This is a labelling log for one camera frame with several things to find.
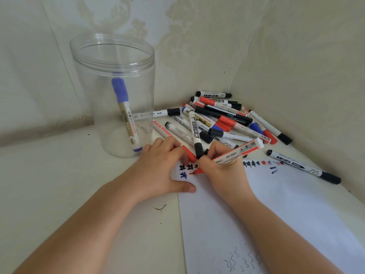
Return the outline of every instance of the person's right arm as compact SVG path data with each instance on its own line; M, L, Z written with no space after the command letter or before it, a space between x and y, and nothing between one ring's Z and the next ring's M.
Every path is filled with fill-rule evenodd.
M271 274L340 274L322 253L302 238L254 195L242 159L218 165L211 159L230 149L214 142L198 161L214 190L243 221Z

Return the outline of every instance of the plastic jar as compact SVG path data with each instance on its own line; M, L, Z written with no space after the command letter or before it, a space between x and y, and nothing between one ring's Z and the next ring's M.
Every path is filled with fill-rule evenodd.
M70 49L104 150L138 155L152 141L153 47L134 37L96 33L73 38ZM134 120L133 114L143 117Z

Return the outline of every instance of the table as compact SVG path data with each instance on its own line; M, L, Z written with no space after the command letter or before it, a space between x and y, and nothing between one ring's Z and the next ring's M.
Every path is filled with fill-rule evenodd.
M267 149L314 166L291 145L265 144ZM259 150L248 158L268 157ZM104 152L94 126L0 148L0 272L11 273L101 185L136 159ZM365 247L365 205L341 185L318 179L318 190ZM163 210L155 209L165 204ZM132 210L116 236L104 273L185 273L177 194L144 201Z

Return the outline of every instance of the forearm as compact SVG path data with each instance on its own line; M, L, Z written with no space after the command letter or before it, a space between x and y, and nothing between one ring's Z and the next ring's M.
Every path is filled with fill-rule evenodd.
M128 190L115 181L102 186L14 274L98 273L133 206Z
M235 202L232 208L272 274L342 273L258 199Z

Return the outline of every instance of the person's right hand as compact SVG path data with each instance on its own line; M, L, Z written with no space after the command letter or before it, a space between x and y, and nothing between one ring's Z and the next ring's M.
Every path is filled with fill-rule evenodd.
M214 141L207 156L202 156L198 164L207 174L218 195L230 206L233 206L238 201L255 200L256 197L247 180L241 157L227 165L219 165L212 161L212 159L230 151L231 149L222 143Z

